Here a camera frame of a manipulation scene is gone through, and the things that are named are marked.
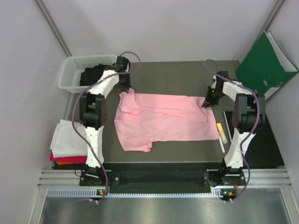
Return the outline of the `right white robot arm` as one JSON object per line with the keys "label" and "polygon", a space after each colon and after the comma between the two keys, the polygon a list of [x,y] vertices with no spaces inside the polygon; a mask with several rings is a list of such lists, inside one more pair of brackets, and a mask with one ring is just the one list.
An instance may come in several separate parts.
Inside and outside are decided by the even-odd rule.
{"label": "right white robot arm", "polygon": [[232,126],[234,128],[230,148],[218,170],[206,171],[207,185],[229,185],[242,178],[245,154],[258,129],[265,124],[265,96],[255,95],[248,88],[228,77],[228,72],[219,71],[213,77],[213,85],[208,87],[202,107],[219,104],[220,98],[228,96],[234,101]]}

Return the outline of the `pink t shirt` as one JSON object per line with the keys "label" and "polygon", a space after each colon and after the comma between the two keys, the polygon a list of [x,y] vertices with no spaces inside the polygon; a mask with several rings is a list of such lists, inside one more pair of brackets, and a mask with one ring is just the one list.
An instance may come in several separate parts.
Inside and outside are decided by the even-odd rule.
{"label": "pink t shirt", "polygon": [[204,97],[135,93],[120,95],[114,125],[124,151],[149,152],[153,142],[219,140]]}

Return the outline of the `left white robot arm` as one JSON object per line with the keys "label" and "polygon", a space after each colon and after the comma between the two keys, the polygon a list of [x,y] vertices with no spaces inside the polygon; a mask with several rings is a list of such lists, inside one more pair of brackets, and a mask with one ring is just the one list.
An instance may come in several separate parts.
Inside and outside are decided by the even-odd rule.
{"label": "left white robot arm", "polygon": [[85,128],[84,139],[88,148],[81,186],[105,186],[108,183],[102,152],[102,134],[107,121],[106,98],[115,86],[120,91],[131,88],[129,70],[129,60],[118,56],[114,64],[104,69],[100,84],[94,85],[80,97],[79,118]]}

